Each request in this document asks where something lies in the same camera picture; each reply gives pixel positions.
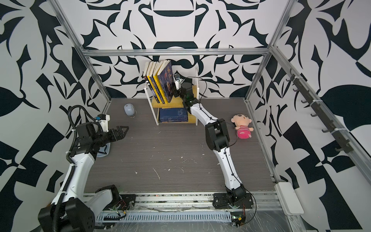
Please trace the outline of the yellow cartoon book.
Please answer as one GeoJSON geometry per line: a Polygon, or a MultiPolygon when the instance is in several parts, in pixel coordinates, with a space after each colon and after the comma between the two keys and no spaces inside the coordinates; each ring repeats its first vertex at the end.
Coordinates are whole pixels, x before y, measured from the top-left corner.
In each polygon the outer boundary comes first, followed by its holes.
{"type": "Polygon", "coordinates": [[[149,67],[149,71],[148,71],[148,77],[150,78],[150,81],[152,83],[152,86],[153,86],[153,88],[154,88],[154,90],[156,92],[156,95],[157,95],[160,103],[162,103],[160,93],[157,90],[157,85],[156,85],[156,82],[155,82],[154,77],[153,77],[153,71],[154,71],[155,65],[156,65],[155,62],[153,62],[153,61],[150,62],[150,67],[149,67]]]}
{"type": "Polygon", "coordinates": [[[160,82],[160,79],[159,79],[159,71],[160,71],[160,68],[162,67],[162,64],[163,64],[163,61],[159,61],[159,62],[156,63],[154,71],[153,71],[153,78],[156,82],[161,102],[163,104],[167,104],[168,101],[167,101],[164,89],[163,89],[163,87],[161,85],[161,82],[160,82]]]}

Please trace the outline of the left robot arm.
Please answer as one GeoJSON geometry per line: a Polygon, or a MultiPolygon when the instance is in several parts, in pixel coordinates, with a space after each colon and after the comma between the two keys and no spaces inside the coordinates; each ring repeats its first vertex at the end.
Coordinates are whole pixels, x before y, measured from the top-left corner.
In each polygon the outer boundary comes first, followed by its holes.
{"type": "Polygon", "coordinates": [[[120,201],[115,185],[102,187],[88,201],[83,195],[89,172],[105,145],[126,137],[127,126],[109,129],[109,115],[92,117],[81,105],[68,110],[73,141],[66,153],[70,166],[57,196],[50,206],[40,210],[38,221],[44,232],[92,232],[100,229],[96,217],[105,209],[113,208],[120,201]]]}

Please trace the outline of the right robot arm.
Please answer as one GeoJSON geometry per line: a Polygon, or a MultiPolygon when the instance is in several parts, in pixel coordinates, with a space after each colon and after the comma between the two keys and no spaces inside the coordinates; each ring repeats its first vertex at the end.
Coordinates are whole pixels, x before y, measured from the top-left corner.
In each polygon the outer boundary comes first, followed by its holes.
{"type": "MultiPolygon", "coordinates": [[[[230,136],[227,129],[226,121],[224,119],[214,118],[204,106],[201,101],[198,100],[193,93],[193,85],[191,83],[175,84],[172,88],[174,97],[181,99],[183,108],[186,110],[186,114],[190,114],[196,118],[196,122],[200,121],[205,126],[205,142],[208,148],[213,151],[218,158],[219,165],[222,169],[223,176],[225,179],[225,188],[227,193],[219,194],[214,196],[213,206],[219,208],[238,208],[244,206],[244,202],[247,201],[246,205],[251,207],[253,204],[253,195],[247,191],[242,184],[242,181],[237,176],[234,164],[231,158],[229,144],[230,136]]],[[[120,126],[118,129],[125,129],[123,134],[129,131],[129,128],[138,129],[138,135],[140,135],[141,142],[139,145],[151,144],[152,142],[145,139],[145,136],[150,134],[149,126],[134,126],[130,123],[128,127],[120,126]]],[[[185,135],[185,132],[181,130],[171,130],[170,135],[166,135],[166,139],[159,137],[153,137],[157,144],[164,145],[166,149],[173,149],[174,151],[184,152],[189,151],[191,148],[195,148],[195,143],[189,140],[190,137],[185,135]],[[174,138],[179,138],[182,142],[174,142],[174,138]]]]}

